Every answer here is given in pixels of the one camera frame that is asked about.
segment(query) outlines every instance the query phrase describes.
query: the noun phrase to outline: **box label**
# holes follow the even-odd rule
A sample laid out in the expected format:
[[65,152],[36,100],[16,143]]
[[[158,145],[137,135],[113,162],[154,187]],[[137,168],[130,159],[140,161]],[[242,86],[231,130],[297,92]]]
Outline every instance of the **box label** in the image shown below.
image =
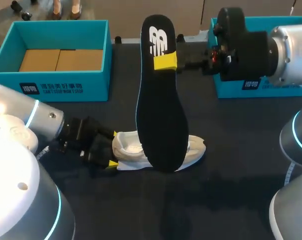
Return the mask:
[[256,90],[259,88],[261,79],[258,80],[245,80],[242,86],[242,90]]
[[33,82],[22,82],[22,83],[19,83],[20,87],[21,87],[21,90],[22,92],[25,94],[25,95],[39,95],[40,92],[39,92],[39,89],[37,88],[36,84],[33,83]]
[[269,80],[265,80],[262,89],[299,89],[299,85],[274,86]]
[[83,88],[81,83],[43,83],[41,90],[44,94],[82,94]]

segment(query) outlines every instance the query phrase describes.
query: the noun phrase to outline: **black insole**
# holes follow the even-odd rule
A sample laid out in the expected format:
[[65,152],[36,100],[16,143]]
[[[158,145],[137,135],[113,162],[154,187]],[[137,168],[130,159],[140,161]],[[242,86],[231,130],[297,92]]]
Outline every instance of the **black insole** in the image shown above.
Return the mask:
[[172,22],[163,15],[149,16],[141,30],[141,86],[136,126],[145,155],[158,171],[173,172],[183,163],[188,124],[176,90],[176,72],[154,70],[154,56],[176,51]]

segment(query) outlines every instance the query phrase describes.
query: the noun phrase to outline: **cable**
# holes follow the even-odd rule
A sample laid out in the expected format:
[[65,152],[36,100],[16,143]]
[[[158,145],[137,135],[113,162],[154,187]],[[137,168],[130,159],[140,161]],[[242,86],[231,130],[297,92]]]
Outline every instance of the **cable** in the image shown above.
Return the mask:
[[291,163],[291,165],[289,166],[289,169],[287,170],[286,176],[285,176],[284,186],[286,186],[287,184],[290,183],[291,175],[294,170],[294,167],[295,167],[295,163]]
[[294,3],[292,5],[292,9],[291,9],[291,13],[290,13],[290,16],[292,15],[293,11],[294,11],[294,7],[295,7],[295,4],[296,4],[297,0],[294,0]]
[[46,146],[38,155],[36,155],[36,160],[40,160],[43,155],[49,152],[49,146]]

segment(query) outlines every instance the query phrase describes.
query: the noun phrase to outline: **open teal box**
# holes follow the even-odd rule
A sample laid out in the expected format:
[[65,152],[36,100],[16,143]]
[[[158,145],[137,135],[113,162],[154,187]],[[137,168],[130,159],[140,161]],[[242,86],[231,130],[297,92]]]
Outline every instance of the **open teal box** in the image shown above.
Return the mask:
[[[101,70],[19,72],[27,49],[103,50]],[[111,61],[107,20],[16,21],[0,48],[0,84],[43,102],[107,101]]]
[[[213,34],[213,27],[217,18],[211,19],[208,33],[209,47],[217,45],[217,39]],[[275,27],[300,25],[302,16],[266,16],[266,17],[246,17],[246,28],[250,32],[266,31],[270,33]],[[261,81],[221,81],[220,75],[214,75],[216,92],[219,98],[255,98],[255,97],[293,97],[302,96],[302,87],[284,86],[277,87],[269,83],[267,77],[262,77]]]

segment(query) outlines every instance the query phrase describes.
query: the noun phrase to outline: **dark table surface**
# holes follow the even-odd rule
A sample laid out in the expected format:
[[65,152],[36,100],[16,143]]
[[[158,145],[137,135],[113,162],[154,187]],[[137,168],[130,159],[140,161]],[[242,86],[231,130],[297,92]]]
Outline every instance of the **dark table surface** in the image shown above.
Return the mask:
[[[108,102],[50,105],[135,130],[139,45],[114,46],[113,65]],[[217,99],[213,79],[198,71],[178,75],[177,85],[190,134],[207,145],[198,164],[174,174],[109,173],[92,172],[73,152],[41,160],[74,211],[75,240],[274,240],[269,204],[290,165],[279,134],[302,97]]]

